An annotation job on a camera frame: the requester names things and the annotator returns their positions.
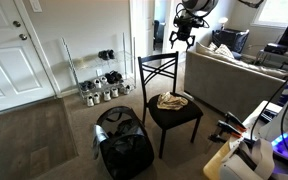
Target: lamp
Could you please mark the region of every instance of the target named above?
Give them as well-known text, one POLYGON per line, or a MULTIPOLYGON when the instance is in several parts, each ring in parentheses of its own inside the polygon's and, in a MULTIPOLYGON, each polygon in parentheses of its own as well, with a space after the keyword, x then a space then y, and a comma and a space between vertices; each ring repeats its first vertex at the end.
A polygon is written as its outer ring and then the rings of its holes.
POLYGON ((227 17, 221 17, 218 22, 222 24, 221 30, 224 30, 224 25, 228 21, 227 17))

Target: window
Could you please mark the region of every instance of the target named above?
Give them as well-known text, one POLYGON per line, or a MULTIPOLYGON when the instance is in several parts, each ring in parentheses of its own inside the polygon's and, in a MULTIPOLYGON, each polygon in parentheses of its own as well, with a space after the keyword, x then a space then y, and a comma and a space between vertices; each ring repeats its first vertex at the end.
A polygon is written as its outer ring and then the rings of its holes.
POLYGON ((258 9, 254 25, 287 27, 288 0, 266 0, 258 9))

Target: blue light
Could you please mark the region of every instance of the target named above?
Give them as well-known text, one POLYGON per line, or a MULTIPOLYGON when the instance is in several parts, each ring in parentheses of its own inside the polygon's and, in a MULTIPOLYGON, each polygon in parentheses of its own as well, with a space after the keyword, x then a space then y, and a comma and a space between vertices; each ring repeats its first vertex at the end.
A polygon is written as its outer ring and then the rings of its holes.
MULTIPOLYGON (((284 139, 286 139, 288 137, 287 133, 283 134, 284 139)), ((283 141, 283 137, 282 135, 280 135, 279 137, 277 137, 274 141, 271 142, 272 146, 276 146, 278 145, 281 141, 283 141)))

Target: couch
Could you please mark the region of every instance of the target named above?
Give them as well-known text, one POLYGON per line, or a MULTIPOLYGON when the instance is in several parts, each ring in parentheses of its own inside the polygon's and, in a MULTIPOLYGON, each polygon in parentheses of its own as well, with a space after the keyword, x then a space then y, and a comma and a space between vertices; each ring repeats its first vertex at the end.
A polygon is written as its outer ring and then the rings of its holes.
MULTIPOLYGON (((287 72, 256 67, 216 54, 200 44, 186 54, 184 91, 242 121, 285 82, 287 72)), ((277 95, 272 102, 277 102, 277 95)))

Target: white door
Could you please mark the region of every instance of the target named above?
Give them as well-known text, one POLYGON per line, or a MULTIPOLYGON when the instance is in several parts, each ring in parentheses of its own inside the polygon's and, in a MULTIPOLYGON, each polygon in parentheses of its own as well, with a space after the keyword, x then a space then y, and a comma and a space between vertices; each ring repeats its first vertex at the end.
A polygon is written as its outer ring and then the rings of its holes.
POLYGON ((13 0, 0 0, 0 111, 53 95, 13 0))
POLYGON ((134 16, 136 55, 148 56, 153 54, 154 34, 154 0, 131 0, 132 16, 134 16))

